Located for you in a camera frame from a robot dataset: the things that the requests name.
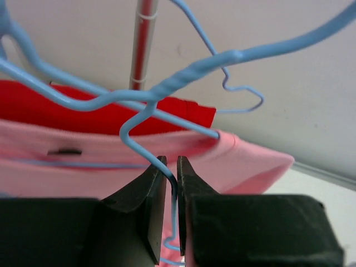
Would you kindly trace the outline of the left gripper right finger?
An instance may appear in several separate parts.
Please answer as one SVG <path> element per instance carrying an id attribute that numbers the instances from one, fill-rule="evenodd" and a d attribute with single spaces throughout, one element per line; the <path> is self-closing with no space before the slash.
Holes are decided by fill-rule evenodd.
<path id="1" fill-rule="evenodd" d="M 177 160 L 186 266 L 343 266 L 324 205 L 307 195 L 223 195 Z"/>

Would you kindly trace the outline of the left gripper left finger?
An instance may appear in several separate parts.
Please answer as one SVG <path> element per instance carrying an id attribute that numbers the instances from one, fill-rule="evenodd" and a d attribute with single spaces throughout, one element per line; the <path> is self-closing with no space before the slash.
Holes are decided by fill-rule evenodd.
<path id="1" fill-rule="evenodd" d="M 82 266 L 156 266 L 167 179 L 154 165 L 95 208 Z"/>

